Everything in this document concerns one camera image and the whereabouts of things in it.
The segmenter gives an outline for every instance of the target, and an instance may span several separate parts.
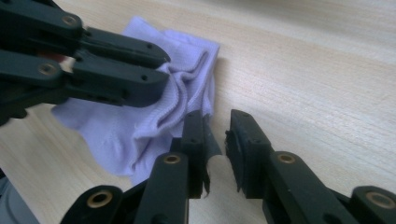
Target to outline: cloth fold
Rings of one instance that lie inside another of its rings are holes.
[[[213,115],[213,68],[219,44],[173,30],[158,31],[135,17],[124,35],[146,40],[171,58],[158,70],[170,75],[162,98],[136,108],[69,99],[53,107],[64,126],[78,131],[96,161],[114,175],[128,175],[133,184],[149,177],[157,156],[169,151],[180,137],[184,116],[197,109]]]

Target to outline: lavender cloth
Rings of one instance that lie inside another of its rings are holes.
[[[203,115],[213,114],[219,45],[173,30],[158,31],[138,17],[123,34],[157,44],[170,56],[171,62],[159,68],[170,74],[160,101],[135,108],[69,99],[52,114],[83,136],[106,170],[138,184],[149,177],[157,156],[169,151],[172,138],[181,136],[187,113],[202,109]]]

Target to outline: purple fabric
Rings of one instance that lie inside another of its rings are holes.
[[[135,108],[69,99],[52,114],[84,137],[100,165],[114,175],[128,175],[135,185],[149,177],[172,138],[181,136],[187,113],[202,109],[203,115],[213,114],[219,45],[173,30],[158,31],[138,17],[123,34],[157,44],[171,57],[159,68],[170,74],[161,100]]]

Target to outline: wooden table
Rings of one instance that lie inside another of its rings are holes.
[[[396,192],[396,2],[57,0],[86,25],[120,33],[134,15],[221,44],[212,128],[224,148],[232,108],[260,123],[275,150],[302,157],[328,187]],[[86,189],[128,189],[95,163],[50,105],[0,129],[0,166],[42,223],[58,223]],[[260,200],[236,192],[225,157],[190,223],[265,223]]]

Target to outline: light wood surface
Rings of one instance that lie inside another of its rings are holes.
[[[310,0],[57,0],[85,25],[120,33],[134,15],[220,43],[213,131],[232,108],[259,122],[275,150],[303,158],[330,188],[396,192],[396,2]],[[131,187],[104,171],[50,105],[0,128],[0,167],[42,223],[58,223],[97,185]],[[236,192],[225,157],[190,223],[266,223],[260,200]]]

